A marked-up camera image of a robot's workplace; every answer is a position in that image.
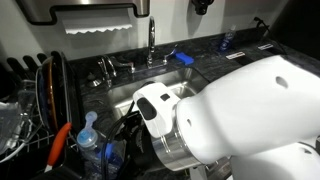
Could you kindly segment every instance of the dish rack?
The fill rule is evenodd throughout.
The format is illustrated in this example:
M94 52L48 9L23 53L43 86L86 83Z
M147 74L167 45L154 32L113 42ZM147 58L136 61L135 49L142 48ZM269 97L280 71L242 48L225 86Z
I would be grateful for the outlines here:
M61 57L58 57L58 59L62 62L64 99L67 110L66 119L68 122L72 122L72 132L68 135L65 148L62 150L63 152L61 152L60 158L56 163L57 168L55 169L58 171L62 169L62 171L67 172L70 169L71 171L74 169L73 167L69 167L70 164L72 164L70 161L76 162L77 160L75 159L80 159L76 157L79 155L79 150L74 137L83 127L83 121L81 121L83 119L83 107L80 96L80 86L75 77L75 73L72 71L71 66L67 63L63 54L61 54ZM35 86L34 81L24 80L21 84L23 87L17 92L18 97L20 95L19 93L26 90L32 94L32 87ZM10 139L11 144L9 143L11 146L9 146L5 153L0 155L0 179L31 179L35 176L38 177L40 174L47 174L43 172L55 136L43 125L36 103L35 91L33 91L33 94L33 100L30 100L32 99L32 97L30 97L30 101L23 106L27 107L27 109L24 109L23 112L18 111L21 122L16 126L18 131L13 131L12 133L12 138Z

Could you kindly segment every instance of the water bottle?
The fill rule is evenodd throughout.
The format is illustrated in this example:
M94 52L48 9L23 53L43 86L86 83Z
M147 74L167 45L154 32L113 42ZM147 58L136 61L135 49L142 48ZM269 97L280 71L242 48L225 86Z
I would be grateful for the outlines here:
M236 26L232 25L232 27L229 29L229 31L224 35L224 38L219 46L219 51L223 52L229 49L231 42L236 34Z
M93 122L97 119L97 113L91 111L86 115L86 126L78 136L77 143L83 157L92 164L93 176L101 176L101 149L106 139L100 132L92 128ZM117 177L118 170L123 163L124 146L120 142L112 142L106 148L108 158L109 179Z

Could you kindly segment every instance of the stainless steel sink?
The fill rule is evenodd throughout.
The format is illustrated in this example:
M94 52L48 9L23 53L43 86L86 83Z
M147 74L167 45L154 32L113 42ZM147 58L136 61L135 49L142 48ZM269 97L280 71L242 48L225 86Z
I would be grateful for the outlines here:
M116 121L127 113L133 93L148 81L164 83L180 98L197 94L209 83L196 70L185 68L115 87L107 92L107 102L114 114L113 120Z

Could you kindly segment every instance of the kitchen counter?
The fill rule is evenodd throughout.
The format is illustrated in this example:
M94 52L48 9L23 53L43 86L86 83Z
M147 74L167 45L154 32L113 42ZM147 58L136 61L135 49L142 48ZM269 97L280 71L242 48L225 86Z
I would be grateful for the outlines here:
M154 59L162 60L163 55L169 54L173 50L174 45L178 44L179 51L193 57L195 61L189 66L184 66L178 60L171 59L166 66L134 74L130 74L125 69L121 69L118 71L118 76L112 79L112 87L118 87L127 83L145 79L147 77L185 67L196 69L209 82L212 82L242 67L242 65L235 60L228 60L225 57L226 55L236 52L244 52L246 56L253 61L274 55L269 51L262 51L257 48L258 46L265 44L273 44L274 47L278 47L276 43L270 39L260 40L263 34L263 28L238 31L236 39L234 40L234 46L227 52L221 54L217 53L216 49L223 35L203 37L157 46L155 53L153 54ZM303 59L305 62L310 63L320 69L320 62L316 59L299 53L289 47L284 46L284 48L288 55ZM115 56L116 58L121 57L127 61L134 61L137 65L146 63L146 55L146 48L110 54L110 56ZM113 123L111 119L113 112L111 111L111 108L109 107L105 98L109 88L105 83L95 88L89 88L85 85L86 77L89 72L95 73L97 76L101 77L101 71L96 62L97 57L90 57L77 61L71 61L71 65L79 77L85 113L89 111L96 111L98 113L98 120L94 123L94 128L106 133L108 132L110 125ZM161 179L188 179L188 177L185 175L185 172L171 172L169 170L148 173L143 179L157 179L156 177L161 177Z

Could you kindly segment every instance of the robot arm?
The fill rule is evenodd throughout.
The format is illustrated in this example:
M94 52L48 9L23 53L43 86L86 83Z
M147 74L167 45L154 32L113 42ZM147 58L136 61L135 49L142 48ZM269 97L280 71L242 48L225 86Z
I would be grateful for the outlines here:
M190 98L180 100L161 83L141 88L133 98L160 161L181 170L317 137L319 92L316 74L274 56L244 66Z

